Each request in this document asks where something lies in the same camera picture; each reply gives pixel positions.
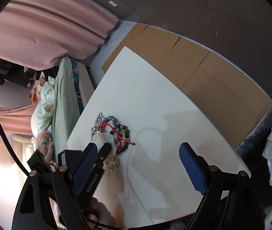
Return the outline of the person's left hand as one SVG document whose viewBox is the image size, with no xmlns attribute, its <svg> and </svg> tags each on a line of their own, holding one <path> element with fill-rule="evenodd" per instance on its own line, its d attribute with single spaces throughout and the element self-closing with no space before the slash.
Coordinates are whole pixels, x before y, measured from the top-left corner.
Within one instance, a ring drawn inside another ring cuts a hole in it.
<svg viewBox="0 0 272 230">
<path fill-rule="evenodd" d="M 91 221 L 117 227 L 116 219 L 111 215 L 106 206 L 102 202 L 99 202 L 95 197 L 92 197 L 90 201 L 89 213 L 87 218 Z"/>
</svg>

